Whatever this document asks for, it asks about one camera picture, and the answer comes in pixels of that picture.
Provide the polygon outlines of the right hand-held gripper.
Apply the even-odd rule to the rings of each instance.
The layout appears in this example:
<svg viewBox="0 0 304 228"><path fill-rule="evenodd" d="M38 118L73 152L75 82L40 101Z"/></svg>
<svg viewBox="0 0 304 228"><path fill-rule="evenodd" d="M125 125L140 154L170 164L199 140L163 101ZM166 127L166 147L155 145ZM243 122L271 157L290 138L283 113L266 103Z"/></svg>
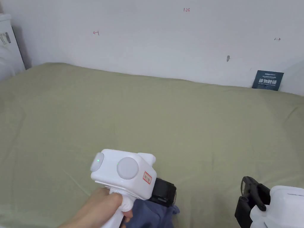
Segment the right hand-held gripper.
<svg viewBox="0 0 304 228"><path fill-rule="evenodd" d="M304 189L291 186L268 189L244 176L235 217L241 228L303 228Z"/></svg>

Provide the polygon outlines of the person's left hand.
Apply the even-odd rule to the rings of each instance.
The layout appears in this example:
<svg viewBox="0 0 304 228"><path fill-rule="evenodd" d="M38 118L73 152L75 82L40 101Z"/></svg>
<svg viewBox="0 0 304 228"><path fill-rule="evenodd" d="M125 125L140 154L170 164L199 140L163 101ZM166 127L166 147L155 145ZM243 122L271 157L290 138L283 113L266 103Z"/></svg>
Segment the person's left hand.
<svg viewBox="0 0 304 228"><path fill-rule="evenodd" d="M75 228L100 228L118 210L123 202L119 193L109 193L105 188L99 188L91 194L85 204L73 218Z"/></svg>

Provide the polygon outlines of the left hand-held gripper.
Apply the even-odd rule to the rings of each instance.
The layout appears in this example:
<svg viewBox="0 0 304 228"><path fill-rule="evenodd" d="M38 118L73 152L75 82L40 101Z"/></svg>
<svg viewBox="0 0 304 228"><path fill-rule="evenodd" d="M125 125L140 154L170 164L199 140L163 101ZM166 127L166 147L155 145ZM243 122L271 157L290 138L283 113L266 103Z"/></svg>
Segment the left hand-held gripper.
<svg viewBox="0 0 304 228"><path fill-rule="evenodd" d="M91 165L91 179L119 193L123 202L104 228L120 228L124 212L132 211L135 218L128 228L172 228L176 187L157 177L153 164L156 158L149 153L131 153L104 149L97 153Z"/></svg>

